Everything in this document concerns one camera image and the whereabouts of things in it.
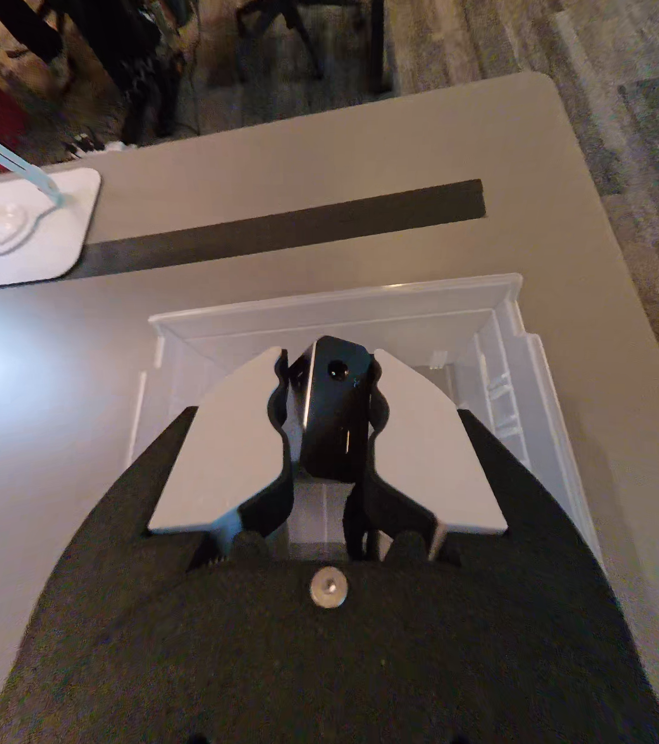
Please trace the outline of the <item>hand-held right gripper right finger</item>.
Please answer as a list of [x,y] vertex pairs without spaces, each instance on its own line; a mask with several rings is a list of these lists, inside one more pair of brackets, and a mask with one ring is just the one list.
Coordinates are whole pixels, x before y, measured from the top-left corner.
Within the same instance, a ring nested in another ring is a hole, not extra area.
[[459,410],[432,382],[386,350],[373,353],[369,435],[343,513],[351,560],[372,534],[412,532],[435,560],[449,534],[502,536],[508,525]]

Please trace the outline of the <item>clear plastic bin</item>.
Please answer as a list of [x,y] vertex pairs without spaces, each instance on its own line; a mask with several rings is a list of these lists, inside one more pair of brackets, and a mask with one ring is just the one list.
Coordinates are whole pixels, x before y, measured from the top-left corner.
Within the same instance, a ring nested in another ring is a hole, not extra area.
[[523,326],[519,274],[396,284],[152,315],[126,467],[181,411],[267,348],[293,362],[321,336],[383,349],[469,410],[527,467],[603,557],[540,338]]

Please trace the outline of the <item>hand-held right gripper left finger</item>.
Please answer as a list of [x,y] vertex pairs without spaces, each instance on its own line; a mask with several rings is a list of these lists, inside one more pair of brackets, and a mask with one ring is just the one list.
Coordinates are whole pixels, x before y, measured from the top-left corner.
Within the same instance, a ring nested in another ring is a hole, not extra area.
[[270,347],[201,399],[148,532],[203,533],[229,553],[241,532],[281,530],[294,507],[286,418],[287,351]]

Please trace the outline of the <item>black usb hub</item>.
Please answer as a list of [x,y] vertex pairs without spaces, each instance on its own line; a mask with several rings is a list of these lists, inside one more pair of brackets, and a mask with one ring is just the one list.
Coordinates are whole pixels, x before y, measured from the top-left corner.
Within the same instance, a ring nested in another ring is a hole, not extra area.
[[311,477],[356,483],[363,474],[373,357],[321,336],[289,367],[300,424],[298,463]]

